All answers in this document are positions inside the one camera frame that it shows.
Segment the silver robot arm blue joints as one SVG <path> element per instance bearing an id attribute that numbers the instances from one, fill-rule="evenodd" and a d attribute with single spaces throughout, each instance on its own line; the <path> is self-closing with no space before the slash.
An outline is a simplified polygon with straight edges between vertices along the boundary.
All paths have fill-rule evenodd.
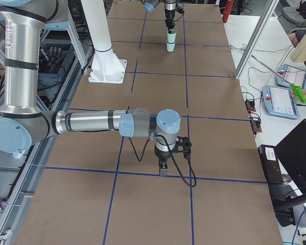
<path id="1" fill-rule="evenodd" d="M 176 1 L 174 0 L 144 0 L 142 3 L 145 10 L 149 13 L 153 12 L 159 3 L 164 3 L 165 17 L 167 19 L 174 19 L 175 17 Z"/>

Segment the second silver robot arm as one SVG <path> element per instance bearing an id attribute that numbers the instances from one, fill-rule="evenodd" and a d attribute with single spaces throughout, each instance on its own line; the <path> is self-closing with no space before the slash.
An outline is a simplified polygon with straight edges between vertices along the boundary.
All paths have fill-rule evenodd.
<path id="1" fill-rule="evenodd" d="M 67 132 L 118 131 L 121 136 L 155 143 L 161 176 L 180 144 L 179 114 L 171 109 L 156 116 L 143 108 L 67 113 L 37 107 L 40 32 L 66 30 L 67 1 L 0 1 L 5 20 L 5 99 L 0 106 L 0 150 L 17 153 L 49 137 Z"/>

